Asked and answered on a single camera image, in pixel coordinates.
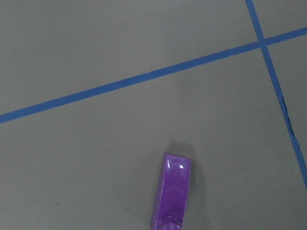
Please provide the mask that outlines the purple block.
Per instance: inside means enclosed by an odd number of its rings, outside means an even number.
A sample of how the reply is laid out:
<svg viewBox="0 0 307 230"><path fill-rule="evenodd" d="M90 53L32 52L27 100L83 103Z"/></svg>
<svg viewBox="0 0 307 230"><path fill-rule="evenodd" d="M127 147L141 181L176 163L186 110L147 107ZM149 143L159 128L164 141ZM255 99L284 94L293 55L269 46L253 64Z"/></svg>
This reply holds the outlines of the purple block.
<svg viewBox="0 0 307 230"><path fill-rule="evenodd" d="M161 170L150 229L181 230L188 202L191 160L165 153Z"/></svg>

